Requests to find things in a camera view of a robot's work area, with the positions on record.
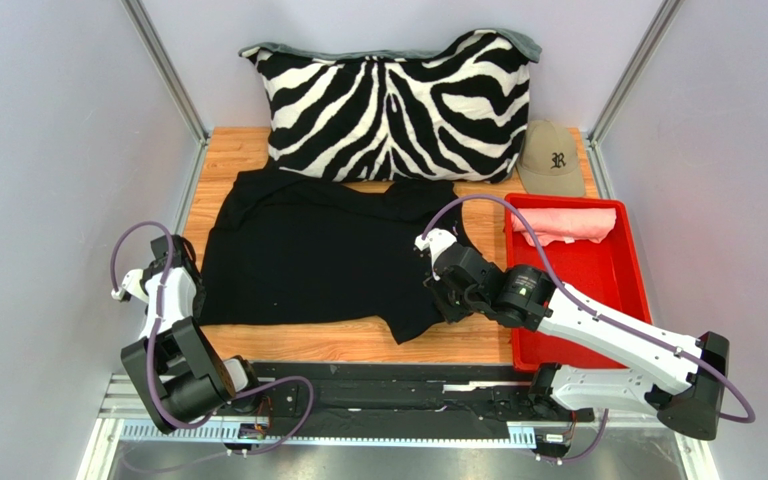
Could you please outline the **black t-shirt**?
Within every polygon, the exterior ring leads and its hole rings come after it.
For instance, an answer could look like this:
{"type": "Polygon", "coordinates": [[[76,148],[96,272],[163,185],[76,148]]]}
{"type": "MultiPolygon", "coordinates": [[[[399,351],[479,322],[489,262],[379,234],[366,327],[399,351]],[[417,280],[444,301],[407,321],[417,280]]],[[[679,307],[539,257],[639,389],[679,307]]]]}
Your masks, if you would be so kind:
{"type": "Polygon", "coordinates": [[[320,324],[378,317],[397,343],[443,321],[415,249],[429,223],[465,236],[450,181],[381,193],[279,170],[241,172],[202,260],[204,325],[320,324]]]}

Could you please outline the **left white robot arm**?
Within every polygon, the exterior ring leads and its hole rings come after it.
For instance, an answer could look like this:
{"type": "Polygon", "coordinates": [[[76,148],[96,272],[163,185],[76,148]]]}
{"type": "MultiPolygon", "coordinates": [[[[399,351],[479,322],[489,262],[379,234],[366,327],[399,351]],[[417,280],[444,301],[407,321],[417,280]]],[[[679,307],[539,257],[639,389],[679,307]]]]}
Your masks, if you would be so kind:
{"type": "Polygon", "coordinates": [[[140,338],[121,350],[122,364],[154,425],[170,434],[193,428],[206,415],[226,405],[250,412],[263,395],[237,400],[241,392],[260,385],[250,363],[240,356],[220,359],[202,332],[198,320],[206,292],[195,265],[191,243],[171,237],[173,257],[163,301],[155,298],[168,256],[168,243],[160,236],[151,241],[154,260],[144,269],[133,269],[121,281],[112,297],[119,302],[136,298],[144,302],[145,325],[140,338]],[[148,337],[163,316],[148,356],[148,337]]]}

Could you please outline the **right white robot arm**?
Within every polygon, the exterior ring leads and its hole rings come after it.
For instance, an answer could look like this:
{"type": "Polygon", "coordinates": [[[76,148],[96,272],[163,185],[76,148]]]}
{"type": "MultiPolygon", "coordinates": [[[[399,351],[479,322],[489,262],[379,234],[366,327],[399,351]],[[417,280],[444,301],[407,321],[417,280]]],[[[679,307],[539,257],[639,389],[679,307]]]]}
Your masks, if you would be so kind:
{"type": "Polygon", "coordinates": [[[445,231],[418,236],[429,256],[425,286],[448,322],[473,313],[512,329],[567,340],[605,356],[617,369],[542,364],[532,396],[568,411],[588,408],[655,416],[685,436],[710,441],[723,420],[729,340],[666,331],[612,309],[538,268],[506,271],[445,231]]]}

